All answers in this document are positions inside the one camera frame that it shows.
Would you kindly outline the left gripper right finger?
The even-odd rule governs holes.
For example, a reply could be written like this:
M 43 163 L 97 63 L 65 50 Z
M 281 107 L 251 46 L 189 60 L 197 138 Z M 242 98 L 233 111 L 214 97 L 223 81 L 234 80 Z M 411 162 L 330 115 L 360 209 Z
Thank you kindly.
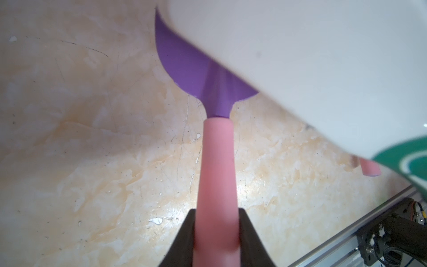
M 247 212 L 239 209 L 240 261 L 242 267 L 275 267 Z

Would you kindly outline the green white scrub brush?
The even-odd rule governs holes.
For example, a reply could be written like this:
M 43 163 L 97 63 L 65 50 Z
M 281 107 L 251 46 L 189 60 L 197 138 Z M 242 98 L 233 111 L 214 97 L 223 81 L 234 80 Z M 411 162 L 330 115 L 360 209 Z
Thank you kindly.
M 425 1 L 160 1 L 185 39 L 427 194 Z

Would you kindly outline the purple pointed trowel pink handle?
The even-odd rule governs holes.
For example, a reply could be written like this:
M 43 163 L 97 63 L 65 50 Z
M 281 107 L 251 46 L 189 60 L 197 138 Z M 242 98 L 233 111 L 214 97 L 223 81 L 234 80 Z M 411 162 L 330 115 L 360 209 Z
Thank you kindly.
M 173 33 L 155 14 L 161 64 L 173 82 L 203 105 L 202 159 L 195 208 L 192 267 L 238 267 L 240 224 L 236 188 L 234 103 L 256 90 Z

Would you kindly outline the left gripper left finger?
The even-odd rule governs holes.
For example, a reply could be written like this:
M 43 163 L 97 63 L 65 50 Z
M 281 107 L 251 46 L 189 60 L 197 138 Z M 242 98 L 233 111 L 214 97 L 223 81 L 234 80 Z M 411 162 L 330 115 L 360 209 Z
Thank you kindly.
M 196 210 L 191 209 L 159 267 L 192 267 Z

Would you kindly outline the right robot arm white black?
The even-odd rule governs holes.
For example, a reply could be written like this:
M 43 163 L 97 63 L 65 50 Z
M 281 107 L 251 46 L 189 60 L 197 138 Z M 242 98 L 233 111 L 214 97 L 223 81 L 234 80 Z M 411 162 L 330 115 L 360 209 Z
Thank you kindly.
M 364 265 L 425 267 L 427 214 L 421 202 L 405 198 L 357 231 Z

